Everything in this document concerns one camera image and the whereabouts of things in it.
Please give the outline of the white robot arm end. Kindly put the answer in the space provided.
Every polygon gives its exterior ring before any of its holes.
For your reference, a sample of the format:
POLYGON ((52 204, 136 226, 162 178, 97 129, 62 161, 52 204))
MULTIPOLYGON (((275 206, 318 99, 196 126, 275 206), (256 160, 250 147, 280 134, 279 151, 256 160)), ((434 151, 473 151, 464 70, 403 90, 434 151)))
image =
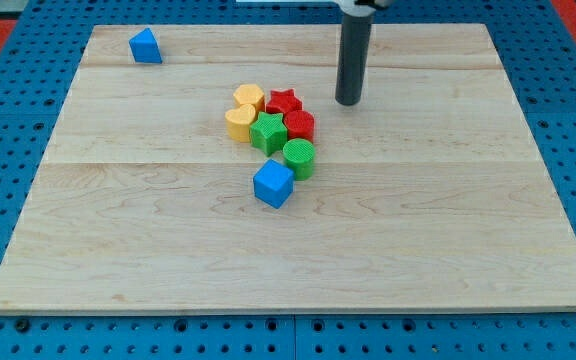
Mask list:
POLYGON ((395 0, 333 0, 342 12, 353 17, 367 17, 389 8, 395 0))

